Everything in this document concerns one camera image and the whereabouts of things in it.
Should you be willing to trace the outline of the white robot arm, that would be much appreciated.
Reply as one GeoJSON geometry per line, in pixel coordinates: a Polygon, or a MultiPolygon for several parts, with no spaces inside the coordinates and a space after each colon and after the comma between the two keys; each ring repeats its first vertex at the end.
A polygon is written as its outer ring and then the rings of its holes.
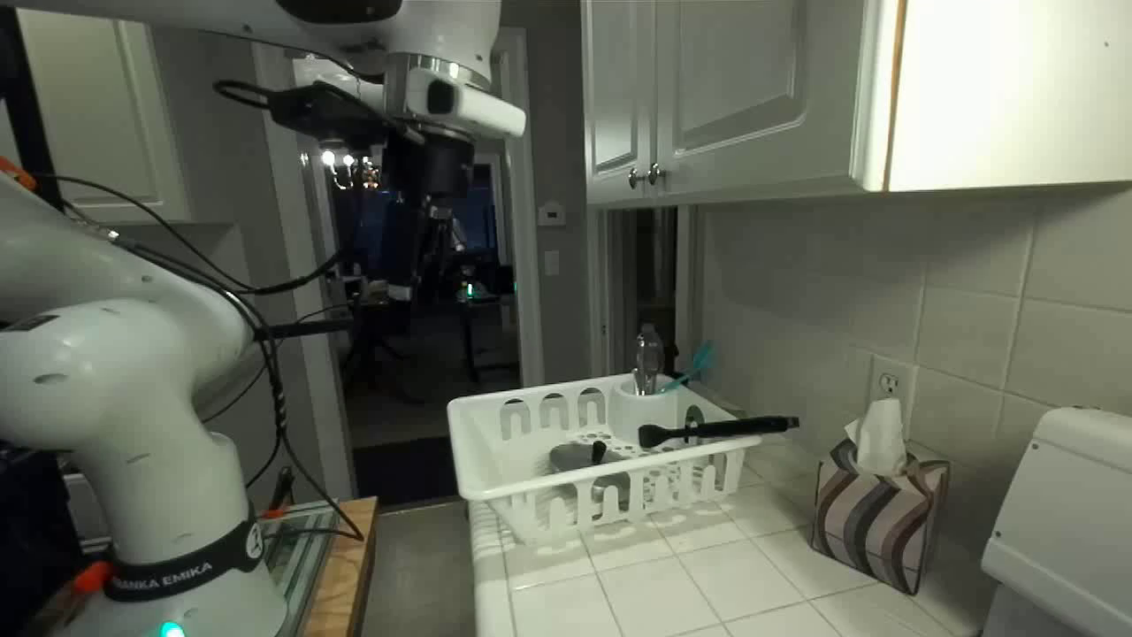
{"type": "MultiPolygon", "coordinates": [[[[374,144],[429,216],[467,191],[480,139],[526,112],[491,93],[501,0],[6,0],[266,44],[317,59],[276,125],[374,144]]],[[[280,637],[288,594],[230,437],[195,395],[253,347],[223,292],[77,228],[11,180],[0,204],[0,437],[66,452],[110,529],[110,581],[57,637],[280,637]]]]}

